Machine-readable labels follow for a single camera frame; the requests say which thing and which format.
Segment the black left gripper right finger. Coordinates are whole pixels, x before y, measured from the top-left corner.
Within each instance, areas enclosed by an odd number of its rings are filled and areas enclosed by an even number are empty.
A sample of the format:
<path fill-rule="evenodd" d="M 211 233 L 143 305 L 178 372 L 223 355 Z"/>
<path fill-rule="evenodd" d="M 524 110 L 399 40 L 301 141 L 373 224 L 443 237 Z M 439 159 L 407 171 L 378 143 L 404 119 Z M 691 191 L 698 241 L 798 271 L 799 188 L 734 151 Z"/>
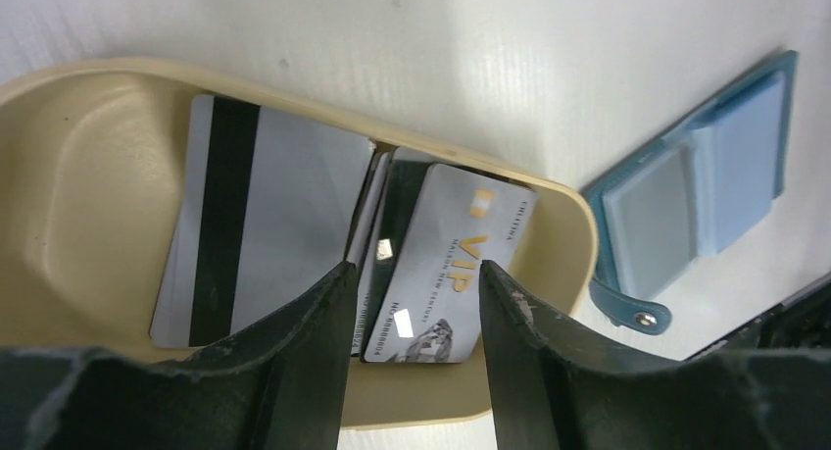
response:
<path fill-rule="evenodd" d="M 826 449 L 830 348 L 719 349 L 674 361 L 616 342 L 480 272 L 502 449 Z"/>

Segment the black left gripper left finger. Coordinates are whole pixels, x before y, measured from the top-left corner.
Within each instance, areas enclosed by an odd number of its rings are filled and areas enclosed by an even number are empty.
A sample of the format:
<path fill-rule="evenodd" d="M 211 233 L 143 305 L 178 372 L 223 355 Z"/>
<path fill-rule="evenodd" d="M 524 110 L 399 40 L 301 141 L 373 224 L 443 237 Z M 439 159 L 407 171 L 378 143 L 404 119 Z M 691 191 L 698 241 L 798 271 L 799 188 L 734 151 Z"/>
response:
<path fill-rule="evenodd" d="M 100 347 L 5 348 L 5 449 L 333 449 L 357 270 L 343 262 L 190 357 L 145 364 Z"/>

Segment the beige oval card tray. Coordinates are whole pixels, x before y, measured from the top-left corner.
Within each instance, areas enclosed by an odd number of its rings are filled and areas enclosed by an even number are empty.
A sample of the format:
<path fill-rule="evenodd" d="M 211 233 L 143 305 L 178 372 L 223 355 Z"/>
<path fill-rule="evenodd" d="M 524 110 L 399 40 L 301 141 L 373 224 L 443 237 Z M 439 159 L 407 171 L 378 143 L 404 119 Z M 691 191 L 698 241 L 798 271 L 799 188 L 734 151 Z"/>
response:
<path fill-rule="evenodd" d="M 540 200 L 510 265 L 569 311 L 598 254 L 574 190 L 354 113 L 190 64 L 126 58 L 46 69 L 1 89 L 1 352 L 100 347 L 181 361 L 149 336 L 180 200 L 190 103 L 216 93 L 410 147 L 534 187 Z M 460 365 L 350 360 L 342 428 L 444 424 L 491 407 L 485 353 Z"/>

